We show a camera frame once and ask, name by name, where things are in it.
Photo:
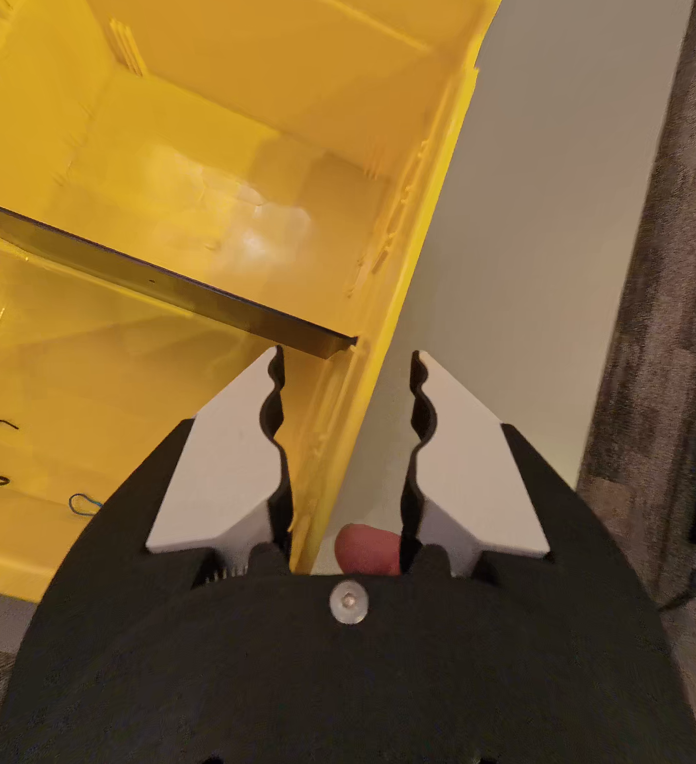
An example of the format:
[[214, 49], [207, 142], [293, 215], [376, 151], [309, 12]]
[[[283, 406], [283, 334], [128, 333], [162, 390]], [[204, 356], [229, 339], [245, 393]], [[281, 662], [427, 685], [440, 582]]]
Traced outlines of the black bin divider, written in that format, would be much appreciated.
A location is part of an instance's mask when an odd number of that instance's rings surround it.
[[46, 261], [318, 358], [331, 358], [359, 340], [1, 206], [0, 239]]

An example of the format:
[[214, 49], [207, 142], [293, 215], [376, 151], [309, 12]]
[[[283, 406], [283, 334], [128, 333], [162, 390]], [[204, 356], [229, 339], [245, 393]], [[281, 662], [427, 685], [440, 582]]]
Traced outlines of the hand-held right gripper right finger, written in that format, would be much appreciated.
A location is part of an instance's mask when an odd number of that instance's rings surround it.
[[545, 558], [502, 421], [426, 351], [412, 353], [410, 391], [418, 443], [400, 498], [400, 570], [430, 545], [446, 551], [453, 576], [470, 576], [483, 552]]

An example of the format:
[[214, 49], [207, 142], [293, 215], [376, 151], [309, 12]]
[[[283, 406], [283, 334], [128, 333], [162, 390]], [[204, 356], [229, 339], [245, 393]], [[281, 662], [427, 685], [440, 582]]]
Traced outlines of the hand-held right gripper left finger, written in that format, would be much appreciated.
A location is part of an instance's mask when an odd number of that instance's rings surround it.
[[264, 351], [193, 417], [145, 546], [151, 553], [213, 550], [242, 573], [251, 550], [274, 544], [290, 560], [294, 500], [284, 422], [281, 346]]

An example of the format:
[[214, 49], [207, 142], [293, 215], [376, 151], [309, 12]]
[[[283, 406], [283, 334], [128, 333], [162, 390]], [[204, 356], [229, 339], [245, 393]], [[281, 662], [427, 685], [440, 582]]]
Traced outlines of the person's right hand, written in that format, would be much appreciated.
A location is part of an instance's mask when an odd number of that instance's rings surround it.
[[334, 541], [337, 565], [346, 575], [399, 576], [401, 537], [361, 523], [350, 523]]

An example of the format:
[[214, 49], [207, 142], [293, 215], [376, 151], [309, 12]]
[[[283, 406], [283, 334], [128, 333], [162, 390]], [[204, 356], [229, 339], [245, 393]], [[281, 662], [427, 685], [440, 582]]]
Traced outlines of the yellow plastic bin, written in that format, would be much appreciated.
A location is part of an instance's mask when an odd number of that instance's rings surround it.
[[[285, 351], [293, 567], [342, 486], [500, 2], [0, 2], [0, 206], [357, 336]], [[278, 345], [0, 239], [0, 594], [38, 602], [182, 419]]]

